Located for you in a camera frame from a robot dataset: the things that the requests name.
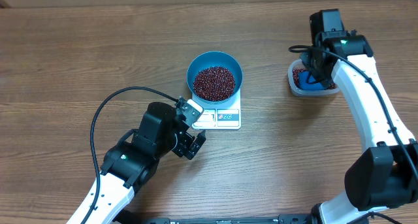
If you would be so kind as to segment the blue plastic measuring scoop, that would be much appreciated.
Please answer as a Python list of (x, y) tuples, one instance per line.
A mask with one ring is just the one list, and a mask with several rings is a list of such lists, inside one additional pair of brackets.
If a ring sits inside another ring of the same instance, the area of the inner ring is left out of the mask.
[(325, 87), (318, 82), (309, 71), (300, 72), (298, 75), (298, 87), (306, 91), (324, 90)]

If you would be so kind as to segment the teal round bowl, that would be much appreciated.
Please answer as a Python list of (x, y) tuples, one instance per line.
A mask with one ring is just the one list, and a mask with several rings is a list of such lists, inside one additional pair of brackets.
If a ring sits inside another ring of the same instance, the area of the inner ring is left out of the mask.
[(195, 94), (193, 91), (193, 81), (199, 71), (215, 66), (225, 67), (232, 72), (236, 84), (233, 95), (240, 90), (243, 82), (243, 71), (239, 62), (225, 52), (211, 51), (199, 55), (189, 65), (187, 70), (187, 85), (192, 94)]

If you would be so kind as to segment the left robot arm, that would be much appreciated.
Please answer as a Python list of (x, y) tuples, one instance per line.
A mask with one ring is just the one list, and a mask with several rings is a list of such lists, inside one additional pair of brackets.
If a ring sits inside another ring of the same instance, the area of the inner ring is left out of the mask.
[(174, 106), (153, 102), (139, 128), (126, 132), (107, 151), (100, 167), (100, 180), (69, 219), (69, 223), (134, 223), (125, 207), (155, 174), (168, 152), (191, 160), (206, 140), (205, 133), (187, 130), (200, 118), (203, 107), (180, 99)]

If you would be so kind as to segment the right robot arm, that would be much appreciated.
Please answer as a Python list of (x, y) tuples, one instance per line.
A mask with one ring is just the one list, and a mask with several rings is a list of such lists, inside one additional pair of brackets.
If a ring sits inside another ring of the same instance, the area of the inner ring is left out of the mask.
[(310, 16), (311, 46), (294, 46), (307, 84), (336, 84), (355, 120), (362, 154), (344, 191), (312, 208), (310, 223), (367, 223), (381, 211), (417, 202), (417, 140), (402, 123), (379, 79), (367, 39), (344, 28), (337, 9)]

